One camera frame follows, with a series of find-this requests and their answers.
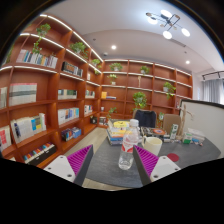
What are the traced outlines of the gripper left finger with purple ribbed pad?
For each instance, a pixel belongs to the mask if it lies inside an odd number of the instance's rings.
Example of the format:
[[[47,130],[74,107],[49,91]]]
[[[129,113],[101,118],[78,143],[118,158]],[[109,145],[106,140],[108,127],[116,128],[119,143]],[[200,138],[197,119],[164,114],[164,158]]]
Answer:
[[[86,146],[68,157],[59,155],[44,168],[56,176],[81,186],[93,157],[93,145]]]

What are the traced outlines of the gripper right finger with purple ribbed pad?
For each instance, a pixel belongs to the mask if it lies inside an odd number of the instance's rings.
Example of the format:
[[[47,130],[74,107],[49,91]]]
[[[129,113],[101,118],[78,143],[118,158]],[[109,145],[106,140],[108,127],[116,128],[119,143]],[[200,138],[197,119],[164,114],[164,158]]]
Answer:
[[[139,146],[133,147],[133,156],[143,185],[180,170],[180,167],[167,156],[158,157]]]

